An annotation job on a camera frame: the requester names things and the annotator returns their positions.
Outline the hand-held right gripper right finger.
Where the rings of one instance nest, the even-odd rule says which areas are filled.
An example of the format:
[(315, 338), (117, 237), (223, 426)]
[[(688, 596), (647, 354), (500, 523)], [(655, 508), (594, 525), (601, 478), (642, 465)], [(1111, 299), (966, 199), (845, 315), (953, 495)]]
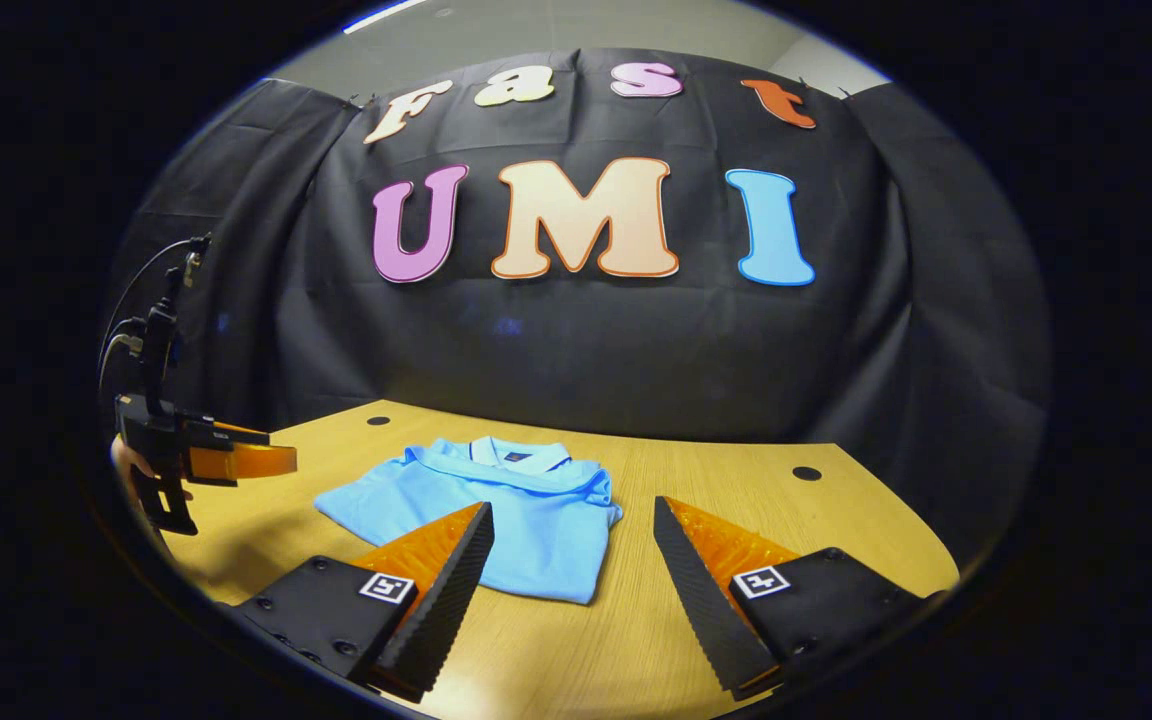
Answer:
[(797, 691), (858, 664), (940, 600), (846, 544), (797, 550), (659, 495), (652, 535), (696, 643), (735, 700)]

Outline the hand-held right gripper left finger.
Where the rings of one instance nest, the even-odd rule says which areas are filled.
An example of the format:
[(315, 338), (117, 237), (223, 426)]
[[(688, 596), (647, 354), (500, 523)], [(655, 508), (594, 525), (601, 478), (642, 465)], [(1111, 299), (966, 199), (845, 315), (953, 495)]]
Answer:
[(420, 702), (442, 673), (495, 539), (492, 503), (430, 521), (353, 561), (314, 555), (227, 614), (376, 694)]

